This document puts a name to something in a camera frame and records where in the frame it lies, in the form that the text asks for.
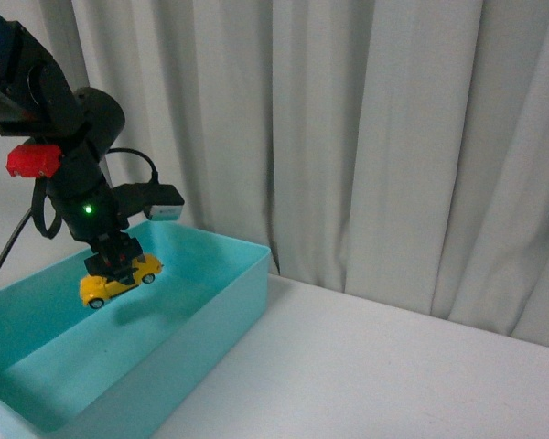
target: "curtain fold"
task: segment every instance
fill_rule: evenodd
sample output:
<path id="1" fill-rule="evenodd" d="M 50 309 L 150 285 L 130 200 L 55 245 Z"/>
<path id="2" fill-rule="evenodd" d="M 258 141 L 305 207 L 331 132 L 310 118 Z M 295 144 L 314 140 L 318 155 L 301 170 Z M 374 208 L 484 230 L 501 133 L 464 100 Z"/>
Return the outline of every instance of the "curtain fold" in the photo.
<path id="1" fill-rule="evenodd" d="M 269 245 L 285 277 L 549 346 L 549 0 L 40 4 L 185 223 Z"/>
<path id="2" fill-rule="evenodd" d="M 351 294 L 431 310 L 479 16 L 479 2 L 376 2 L 351 194 Z"/>

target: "robotic arm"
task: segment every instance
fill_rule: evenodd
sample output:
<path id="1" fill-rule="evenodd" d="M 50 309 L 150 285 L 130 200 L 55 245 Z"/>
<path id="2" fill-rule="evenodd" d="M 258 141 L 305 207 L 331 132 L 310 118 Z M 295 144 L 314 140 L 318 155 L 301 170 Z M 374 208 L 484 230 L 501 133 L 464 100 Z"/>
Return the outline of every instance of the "robotic arm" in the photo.
<path id="1" fill-rule="evenodd" d="M 124 121 L 118 102 L 103 91 L 72 92 L 50 53 L 20 23 L 0 16 L 0 134 L 29 137 L 6 167 L 13 176 L 36 179 L 32 217 L 43 236 L 53 238 L 64 220 L 73 239 L 94 252 L 85 261 L 89 274 L 131 284 L 132 260 L 143 250 L 122 232 L 128 218 L 143 211 L 150 220 L 173 220 L 184 201 L 156 176 L 148 183 L 108 185 L 99 163 Z M 56 212 L 48 228 L 45 197 Z"/>

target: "red clip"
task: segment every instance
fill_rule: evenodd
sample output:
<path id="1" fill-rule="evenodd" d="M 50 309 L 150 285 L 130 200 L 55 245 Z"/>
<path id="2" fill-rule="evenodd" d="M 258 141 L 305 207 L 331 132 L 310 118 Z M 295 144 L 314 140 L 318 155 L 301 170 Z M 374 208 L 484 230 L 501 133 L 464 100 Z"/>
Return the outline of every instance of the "red clip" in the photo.
<path id="1" fill-rule="evenodd" d="M 57 145 L 19 145 L 11 151 L 6 169 L 12 177 L 53 177 L 61 163 Z"/>

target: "teal plastic bin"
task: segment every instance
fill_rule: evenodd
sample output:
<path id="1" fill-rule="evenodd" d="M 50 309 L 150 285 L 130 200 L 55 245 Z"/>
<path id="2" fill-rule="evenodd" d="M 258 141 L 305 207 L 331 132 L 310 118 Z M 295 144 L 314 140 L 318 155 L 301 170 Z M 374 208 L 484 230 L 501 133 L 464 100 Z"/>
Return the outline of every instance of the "teal plastic bin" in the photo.
<path id="1" fill-rule="evenodd" d="M 269 249 L 175 223 L 131 228 L 165 265 L 83 307 L 80 252 L 0 290 L 0 431 L 148 437 L 266 307 Z"/>

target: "white table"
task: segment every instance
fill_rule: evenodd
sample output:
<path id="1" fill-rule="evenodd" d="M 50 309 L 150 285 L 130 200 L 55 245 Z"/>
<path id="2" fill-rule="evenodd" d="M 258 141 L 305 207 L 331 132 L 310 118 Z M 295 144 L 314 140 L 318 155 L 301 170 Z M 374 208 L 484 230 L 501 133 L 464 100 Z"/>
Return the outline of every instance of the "white table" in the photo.
<path id="1" fill-rule="evenodd" d="M 549 348 L 272 276 L 161 438 L 549 438 Z"/>

